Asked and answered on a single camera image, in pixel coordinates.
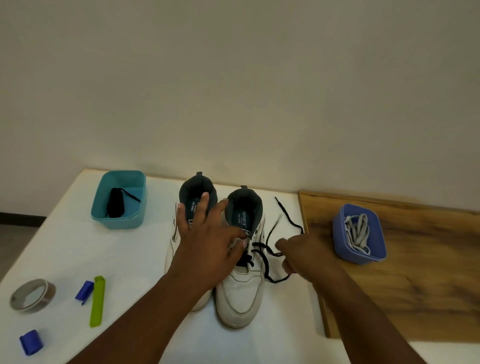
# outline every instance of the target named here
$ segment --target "roll of tape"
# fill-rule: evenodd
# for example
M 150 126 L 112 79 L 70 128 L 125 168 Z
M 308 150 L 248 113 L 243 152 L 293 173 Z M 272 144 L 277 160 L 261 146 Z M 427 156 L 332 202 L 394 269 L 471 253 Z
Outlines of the roll of tape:
M 12 293 L 10 307 L 15 311 L 36 312 L 50 303 L 55 292 L 55 285 L 46 279 L 34 279 Z

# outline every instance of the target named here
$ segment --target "wooden board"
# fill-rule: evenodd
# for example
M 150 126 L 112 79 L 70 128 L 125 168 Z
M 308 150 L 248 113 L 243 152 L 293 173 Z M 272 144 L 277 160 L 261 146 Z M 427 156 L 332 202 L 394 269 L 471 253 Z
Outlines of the wooden board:
M 480 213 L 314 192 L 299 200 L 307 231 L 331 248 L 341 206 L 378 215 L 387 258 L 341 263 L 405 338 L 480 342 Z M 332 313 L 320 306 L 326 336 L 339 338 Z

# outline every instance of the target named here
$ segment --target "white table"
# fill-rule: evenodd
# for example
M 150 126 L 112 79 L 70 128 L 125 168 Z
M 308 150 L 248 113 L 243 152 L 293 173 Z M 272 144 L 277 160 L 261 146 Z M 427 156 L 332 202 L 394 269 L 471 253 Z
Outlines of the white table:
M 90 218 L 90 208 L 103 171 L 84 170 L 47 218 L 0 284 L 0 363 L 61 364 L 111 325 L 163 275 L 172 233 L 174 206 L 182 181 L 147 178 L 144 223 L 133 230 L 108 230 Z M 238 187 L 216 185 L 223 198 Z M 269 231 L 282 212 L 301 222 L 296 194 L 256 190 L 262 198 Z M 283 218 L 271 236 L 299 233 Z M 281 259 L 270 257 L 271 275 L 283 276 Z M 103 275 L 107 282 L 103 322 L 90 328 L 92 299 L 81 306 L 74 297 L 85 280 Z M 43 310 L 19 314 L 9 307 L 10 294 L 22 283 L 45 278 L 57 293 Z M 26 357 L 18 338 L 36 329 L 45 347 Z M 414 343 L 428 361 L 477 363 L 480 345 Z M 162 363 L 348 363 L 340 340 L 323 336 L 316 296 L 297 275 L 279 284 L 265 283 L 262 306 L 244 329 L 223 326 L 210 299 L 191 313 L 165 350 Z

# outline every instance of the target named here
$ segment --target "teal plastic container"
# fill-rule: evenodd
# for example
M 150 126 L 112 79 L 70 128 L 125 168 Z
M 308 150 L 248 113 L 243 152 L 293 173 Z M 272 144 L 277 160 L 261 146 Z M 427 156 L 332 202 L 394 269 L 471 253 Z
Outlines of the teal plastic container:
M 147 205 L 147 178 L 139 170 L 112 170 L 105 173 L 96 189 L 92 205 L 92 219 L 101 222 L 109 229 L 134 229 L 144 221 Z M 112 188 L 123 188 L 137 197 L 140 202 L 123 194 L 125 213 L 119 218 L 110 218 L 107 214 L 107 202 Z

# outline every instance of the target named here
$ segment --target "black shoelace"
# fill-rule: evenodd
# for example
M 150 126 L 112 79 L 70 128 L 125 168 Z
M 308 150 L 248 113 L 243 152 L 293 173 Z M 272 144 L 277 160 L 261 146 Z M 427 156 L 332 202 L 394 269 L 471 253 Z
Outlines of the black shoelace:
M 303 228 L 302 226 L 300 225 L 297 225 L 295 224 L 290 216 L 288 215 L 288 212 L 285 210 L 285 208 L 283 207 L 283 205 L 281 204 L 281 202 L 278 200 L 278 198 L 275 197 L 275 200 L 277 201 L 278 205 L 280 206 L 280 208 L 282 209 L 283 213 L 285 214 L 285 216 L 287 217 L 287 220 L 290 224 L 292 224 L 293 226 L 297 227 L 300 229 L 301 231 L 301 234 L 303 234 Z M 275 256 L 275 257 L 281 257 L 283 256 L 282 253 L 275 253 L 272 248 L 270 248 L 268 246 L 268 240 L 270 239 L 270 235 L 272 235 L 272 232 L 273 230 L 276 228 L 276 226 L 278 225 L 278 223 L 280 222 L 280 219 L 281 219 L 281 215 L 278 217 L 278 219 L 276 220 L 275 224 L 273 225 L 272 229 L 270 230 L 270 232 L 268 233 L 267 235 L 267 240 L 265 242 L 265 244 L 261 243 L 261 242 L 255 242 L 255 243 L 251 243 L 253 247 L 255 248 L 259 248 L 259 249 L 252 249 L 252 253 L 253 252 L 256 252 L 259 254 L 259 256 L 262 258 L 262 260 L 264 261 L 264 264 L 265 264 L 265 273 L 264 273 L 264 277 L 266 279 L 268 279 L 270 282 L 272 283 L 279 283 L 279 282 L 282 282 L 284 280 L 287 280 L 289 277 L 290 277 L 290 274 L 287 275 L 286 277 L 282 278 L 282 279 L 279 279 L 279 280 L 274 280 L 272 277 L 270 277 L 269 273 L 270 273 L 270 265 L 268 264 L 268 258 L 266 257 L 266 255 L 262 252 L 262 249 L 265 249 L 270 255 L 272 256 Z M 249 255 L 247 253 L 247 251 L 244 251 L 243 252 L 243 255 L 241 256 L 240 260 L 238 261 L 237 265 L 238 266 L 242 266 L 242 267 L 246 267 L 248 264 L 250 264 L 251 266 L 253 266 L 253 257 L 251 255 Z

